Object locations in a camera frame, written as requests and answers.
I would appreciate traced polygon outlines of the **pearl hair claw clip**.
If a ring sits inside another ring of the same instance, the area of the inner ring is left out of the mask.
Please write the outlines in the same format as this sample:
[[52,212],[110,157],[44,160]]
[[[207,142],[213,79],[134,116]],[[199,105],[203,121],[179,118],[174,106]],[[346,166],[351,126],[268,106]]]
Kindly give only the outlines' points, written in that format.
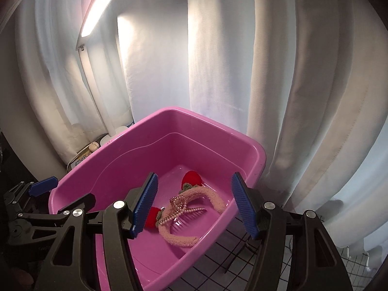
[[170,199],[168,208],[163,208],[156,216],[156,227],[165,225],[166,223],[175,220],[179,216],[187,213],[195,213],[205,211],[205,207],[189,208],[187,206],[187,199],[183,195],[174,196]]

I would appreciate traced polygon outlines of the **pink strawberry fuzzy headband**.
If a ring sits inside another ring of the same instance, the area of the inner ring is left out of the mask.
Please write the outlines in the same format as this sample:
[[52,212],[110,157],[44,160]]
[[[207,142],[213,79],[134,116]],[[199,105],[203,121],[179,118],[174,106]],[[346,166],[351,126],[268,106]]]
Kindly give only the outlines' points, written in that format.
[[[197,201],[200,199],[210,202],[210,207],[222,214],[226,210],[226,203],[217,194],[216,191],[204,185],[201,176],[196,171],[188,171],[182,178],[181,189],[175,196],[183,195],[187,199],[187,206],[189,208],[201,207]],[[159,225],[156,227],[156,216],[163,208],[151,207],[149,215],[145,223],[145,229],[148,231],[158,231],[159,235],[168,243],[179,248],[192,248],[199,242],[200,238],[197,236],[181,236],[172,232],[173,222],[179,220],[180,217],[195,217],[203,214],[207,211],[200,211],[195,213],[187,213],[179,216],[173,221],[166,223],[165,225]]]

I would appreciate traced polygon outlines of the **blue printed packet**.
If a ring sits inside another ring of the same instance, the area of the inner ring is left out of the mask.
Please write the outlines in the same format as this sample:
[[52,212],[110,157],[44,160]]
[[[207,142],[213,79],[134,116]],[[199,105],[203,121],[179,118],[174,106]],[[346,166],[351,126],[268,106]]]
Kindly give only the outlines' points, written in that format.
[[92,154],[92,152],[87,149],[87,150],[84,150],[83,153],[79,154],[75,160],[73,160],[71,163],[70,163],[70,169],[74,169],[77,165],[79,165],[82,161],[84,161],[88,156],[90,156]]

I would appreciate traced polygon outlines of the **pink plastic tub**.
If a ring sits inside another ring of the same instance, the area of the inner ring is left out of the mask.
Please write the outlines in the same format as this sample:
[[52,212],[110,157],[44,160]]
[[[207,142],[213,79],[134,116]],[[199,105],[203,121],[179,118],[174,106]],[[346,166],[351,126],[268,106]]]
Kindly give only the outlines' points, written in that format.
[[156,231],[142,231],[129,242],[137,274],[145,290],[164,290],[188,270],[224,232],[237,214],[232,175],[240,173],[255,186],[266,163],[262,146],[246,135],[189,110],[170,107],[154,112],[88,156],[65,175],[49,197],[57,213],[79,197],[92,193],[95,210],[122,200],[142,186],[150,173],[159,178],[154,206],[165,207],[177,195],[189,171],[226,203],[217,213],[207,199],[194,202],[206,211],[183,217],[172,232],[197,236],[192,248],[168,244]]

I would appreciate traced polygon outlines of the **white sheer curtain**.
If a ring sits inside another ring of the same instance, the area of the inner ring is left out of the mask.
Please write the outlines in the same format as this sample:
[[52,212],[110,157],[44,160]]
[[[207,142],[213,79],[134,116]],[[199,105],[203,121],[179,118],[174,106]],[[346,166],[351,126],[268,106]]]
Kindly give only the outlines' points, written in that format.
[[[76,42],[91,0],[16,0],[1,27],[1,128],[36,177],[106,132]],[[112,0],[89,39],[114,125],[180,106],[266,151],[259,182],[387,257],[387,28],[368,0]]]

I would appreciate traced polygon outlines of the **white desk lamp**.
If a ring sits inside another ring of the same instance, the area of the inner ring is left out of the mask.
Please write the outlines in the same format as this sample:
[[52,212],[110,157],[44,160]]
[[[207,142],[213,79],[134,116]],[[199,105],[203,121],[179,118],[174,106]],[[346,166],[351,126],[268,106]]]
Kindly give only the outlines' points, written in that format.
[[101,88],[97,83],[96,76],[99,72],[103,76],[107,76],[106,70],[106,51],[102,47],[90,47],[89,39],[99,24],[99,20],[104,15],[106,8],[111,4],[112,0],[91,0],[89,2],[87,11],[83,16],[78,39],[76,43],[76,51],[78,53],[81,71],[84,75],[92,101],[97,109],[99,118],[101,119],[106,134],[100,140],[99,145],[104,146],[109,141],[115,139],[127,127],[125,125],[114,125],[110,117],[106,104],[101,94]]

